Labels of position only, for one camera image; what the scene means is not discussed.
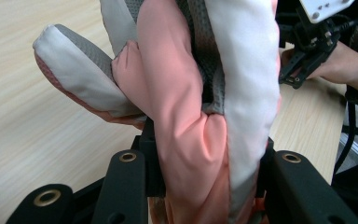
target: glove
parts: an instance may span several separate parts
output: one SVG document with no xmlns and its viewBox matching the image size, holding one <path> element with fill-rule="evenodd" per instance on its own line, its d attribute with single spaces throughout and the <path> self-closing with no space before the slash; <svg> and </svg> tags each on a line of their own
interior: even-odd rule
<svg viewBox="0 0 358 224">
<path fill-rule="evenodd" d="M 117 28 L 116 35 L 110 35 L 111 38 L 116 40 L 119 36 L 127 40 L 136 37 L 133 21 L 132 29 L 122 25 L 128 24 L 125 15 L 120 14 L 121 7 L 127 8 L 124 1 L 103 0 L 101 5 L 103 11 L 110 10 L 110 13 L 104 13 L 104 22 Z M 114 42 L 113 50 L 118 54 L 117 49 L 122 49 L 125 42 Z M 47 26 L 33 47 L 40 70 L 59 91 L 106 121 L 142 129 L 145 114 L 117 86 L 112 76 L 112 59 L 102 50 L 59 24 Z"/>
<path fill-rule="evenodd" d="M 101 1 L 117 57 L 113 78 L 85 79 L 82 101 L 89 88 L 107 85 L 99 78 L 116 90 L 106 99 L 116 103 L 91 112 L 113 122 L 142 113 L 154 121 L 167 188 L 166 217 L 151 211 L 155 223 L 246 223 L 280 98 L 276 1 L 130 2 Z M 68 76 L 59 83 L 72 83 Z M 105 97 L 94 96 L 93 103 Z"/>
</svg>

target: robotic hand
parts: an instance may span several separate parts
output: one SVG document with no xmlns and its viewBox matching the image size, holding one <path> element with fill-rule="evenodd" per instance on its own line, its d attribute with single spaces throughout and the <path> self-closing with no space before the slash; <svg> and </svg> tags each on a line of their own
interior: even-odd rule
<svg viewBox="0 0 358 224">
<path fill-rule="evenodd" d="M 89 111 L 154 121 L 167 210 L 155 222 L 249 219 L 280 98 L 276 4 L 101 0 L 113 61 L 61 25 L 34 42 L 47 79 Z"/>
<path fill-rule="evenodd" d="M 277 14 L 280 26 L 280 47 L 286 42 L 295 45 L 290 62 L 281 68 L 279 82 L 293 88 L 301 87 L 306 78 L 324 63 L 337 46 L 341 33 L 355 27 L 353 36 L 358 35 L 358 19 L 350 20 L 336 15 L 349 7 L 354 0 L 300 0 L 296 14 Z"/>
</svg>

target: gray mesh fabric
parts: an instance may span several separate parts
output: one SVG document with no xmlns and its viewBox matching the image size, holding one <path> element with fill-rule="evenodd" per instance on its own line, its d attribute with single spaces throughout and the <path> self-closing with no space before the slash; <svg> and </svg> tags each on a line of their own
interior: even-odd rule
<svg viewBox="0 0 358 224">
<path fill-rule="evenodd" d="M 139 8 L 141 7 L 143 1 L 144 0 L 125 0 L 135 23 L 138 21 Z"/>
<path fill-rule="evenodd" d="M 112 59 L 107 54 L 93 43 L 89 42 L 88 39 L 78 35 L 67 27 L 60 24 L 56 24 L 55 27 L 63 35 L 68 37 L 68 39 L 70 39 L 90 60 L 92 60 L 112 81 L 114 81 L 111 68 Z"/>
<path fill-rule="evenodd" d="M 194 23 L 193 54 L 204 75 L 204 95 L 207 98 L 204 101 L 206 104 L 210 103 L 204 107 L 204 111 L 224 114 L 225 78 L 205 2 L 187 2 Z"/>
</svg>

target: pink fabric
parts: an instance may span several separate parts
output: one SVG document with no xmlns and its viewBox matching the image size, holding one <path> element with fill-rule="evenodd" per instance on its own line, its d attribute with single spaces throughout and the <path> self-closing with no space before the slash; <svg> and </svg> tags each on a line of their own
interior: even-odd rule
<svg viewBox="0 0 358 224">
<path fill-rule="evenodd" d="M 202 80 L 186 19 L 174 0 L 145 0 L 137 27 L 138 43 L 128 41 L 112 63 L 113 75 L 155 121 L 168 221 L 227 223 L 227 123 L 224 116 L 201 111 Z M 248 220 L 252 206 L 250 198 L 236 215 L 238 223 Z"/>
</svg>

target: light wood surface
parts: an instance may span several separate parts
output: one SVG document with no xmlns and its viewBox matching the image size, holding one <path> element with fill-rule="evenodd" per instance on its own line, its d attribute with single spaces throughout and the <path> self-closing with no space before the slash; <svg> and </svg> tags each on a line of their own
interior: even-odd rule
<svg viewBox="0 0 358 224">
<path fill-rule="evenodd" d="M 62 23 L 113 56 L 97 0 L 0 0 L 0 223 L 32 190 L 63 183 L 77 191 L 104 176 L 112 155 L 140 132 L 109 124 L 56 91 L 34 62 L 32 43 Z M 277 149 L 306 155 L 329 180 L 344 107 L 342 88 L 316 80 L 282 86 L 271 130 Z"/>
</svg>

